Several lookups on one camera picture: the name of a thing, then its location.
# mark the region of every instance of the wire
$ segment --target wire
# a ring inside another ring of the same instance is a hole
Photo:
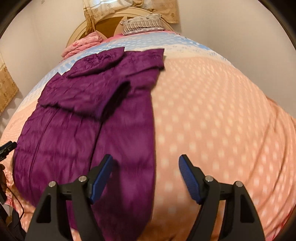
[[[16,228],[16,226],[20,223],[20,220],[22,219],[24,213],[25,213],[25,210],[24,210],[24,207],[22,206],[21,202],[18,200],[17,196],[15,196],[15,194],[11,191],[11,189],[6,185],[6,183],[4,182],[0,182],[1,184],[4,184],[6,186],[6,188],[13,194],[13,196],[15,197],[15,199],[18,201],[18,203],[20,204],[20,206],[22,207],[22,215],[20,216],[17,224],[13,227],[13,228]]]

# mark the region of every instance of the polka dot bed sheet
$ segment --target polka dot bed sheet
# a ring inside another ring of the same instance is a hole
[[[0,145],[17,141],[45,84],[79,59],[103,50],[165,49],[165,70],[152,90],[155,119],[156,184],[151,221],[139,240],[186,240],[200,207],[190,198],[178,169],[187,154],[205,175],[219,182],[241,180],[258,211],[266,240],[281,230],[296,203],[296,121],[229,61],[173,32],[114,38],[62,61],[26,96],[5,129]],[[34,207],[22,199],[12,178],[12,156],[3,161],[8,186],[18,197],[28,229]],[[7,203],[21,213],[12,194]],[[219,205],[212,239],[221,228]],[[72,230],[74,240],[79,234]]]

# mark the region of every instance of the purple fabric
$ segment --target purple fabric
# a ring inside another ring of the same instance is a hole
[[[85,57],[45,86],[14,152],[15,185],[34,206],[52,180],[74,181],[105,154],[116,160],[93,205],[107,241],[136,240],[151,217],[155,179],[150,91],[163,49],[116,48]],[[76,228],[71,203],[70,225]]]

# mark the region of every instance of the metal screw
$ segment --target metal screw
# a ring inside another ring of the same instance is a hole
[[[57,183],[55,181],[51,181],[48,186],[50,186],[51,188],[53,188]]]
[[[240,181],[236,181],[235,185],[237,185],[239,188],[241,188],[243,186],[243,183]]]
[[[87,177],[86,176],[80,176],[79,178],[78,178],[78,180],[79,180],[79,182],[85,182],[86,180],[87,180]]]
[[[213,179],[213,177],[212,176],[205,176],[205,180],[207,181],[207,182],[212,182],[214,179]]]

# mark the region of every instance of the beige curtain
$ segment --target beige curtain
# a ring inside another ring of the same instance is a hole
[[[0,115],[18,91],[0,54]]]
[[[177,0],[83,0],[83,6],[87,22],[86,35],[95,30],[95,25],[101,19],[126,7],[140,7],[160,13],[168,23],[179,22]]]

